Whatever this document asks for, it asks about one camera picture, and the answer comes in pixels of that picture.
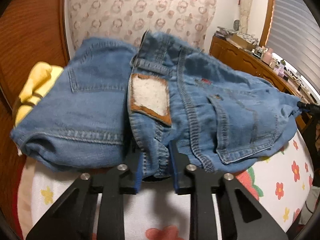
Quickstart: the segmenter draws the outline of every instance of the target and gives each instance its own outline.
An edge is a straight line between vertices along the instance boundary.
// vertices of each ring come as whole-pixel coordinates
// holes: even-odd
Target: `white wall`
[[[239,0],[217,0],[214,18],[207,29],[204,40],[204,51],[209,52],[212,36],[217,31],[218,26],[233,29],[233,22],[237,18]]]
[[[233,29],[234,20],[240,18],[239,0],[217,0],[216,13],[208,27],[205,40],[204,51],[209,52],[212,36],[217,31],[218,26]],[[250,19],[248,22],[248,33],[261,38],[264,22],[266,20],[268,0],[252,0]]]
[[[252,0],[250,18],[248,22],[248,33],[261,38],[264,22],[266,20],[268,0]]]

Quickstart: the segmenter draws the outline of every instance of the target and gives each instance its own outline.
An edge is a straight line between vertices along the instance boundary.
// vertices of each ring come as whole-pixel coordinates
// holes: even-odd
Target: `yellow flower pattern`
[[[270,161],[270,159],[271,159],[271,157],[268,157],[268,156],[261,157],[261,160],[266,161],[266,163],[268,163]]]
[[[289,219],[289,212],[290,212],[290,209],[286,207],[284,210],[283,222],[286,222]]]
[[[40,190],[41,195],[44,197],[44,204],[48,205],[49,203],[52,204],[53,203],[53,192],[50,190],[50,188],[47,186],[47,189],[41,189]]]

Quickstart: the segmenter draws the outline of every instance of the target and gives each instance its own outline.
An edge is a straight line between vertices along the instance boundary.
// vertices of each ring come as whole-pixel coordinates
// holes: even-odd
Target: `belt loop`
[[[170,36],[162,33],[162,41],[160,43],[160,48],[156,55],[156,62],[162,64],[164,54],[167,52],[167,48],[170,42]]]
[[[136,65],[136,62],[137,62],[137,56],[138,56],[138,54],[135,54],[133,57],[132,57],[132,59],[130,60],[130,67],[131,68],[134,68],[134,66]]]
[[[186,60],[186,54],[186,49],[183,46],[180,46],[178,66],[184,65],[184,62]]]

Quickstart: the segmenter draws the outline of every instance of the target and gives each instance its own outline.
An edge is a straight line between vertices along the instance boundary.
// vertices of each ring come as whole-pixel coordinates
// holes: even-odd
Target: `yellow cloth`
[[[15,126],[30,113],[32,105],[37,105],[42,97],[50,91],[54,83],[62,73],[63,68],[38,62],[31,69],[28,79],[19,94],[22,106],[17,110]]]

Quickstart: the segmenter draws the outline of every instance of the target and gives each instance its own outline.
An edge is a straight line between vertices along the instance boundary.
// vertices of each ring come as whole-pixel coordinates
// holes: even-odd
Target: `jeans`
[[[129,119],[144,156],[144,176],[170,174],[167,145],[171,140],[177,140],[179,152],[191,163],[208,172],[237,172],[261,156],[275,154],[297,131],[299,98],[262,78],[234,71],[173,36],[146,32],[131,64]],[[157,81],[168,87],[168,105],[150,104],[152,88],[140,87],[141,82]],[[161,85],[155,86],[154,94],[161,94]],[[140,92],[150,94],[149,107],[169,107],[171,122],[152,114],[150,108],[137,109],[132,101]]]
[[[294,136],[298,101],[164,33],[138,52],[90,38],[11,137],[54,171],[120,164],[133,136],[144,177],[169,176],[171,140],[208,172],[236,172]]]
[[[53,171],[121,163],[132,137],[126,106],[136,52],[117,40],[85,40],[48,94],[12,130],[13,141]]]

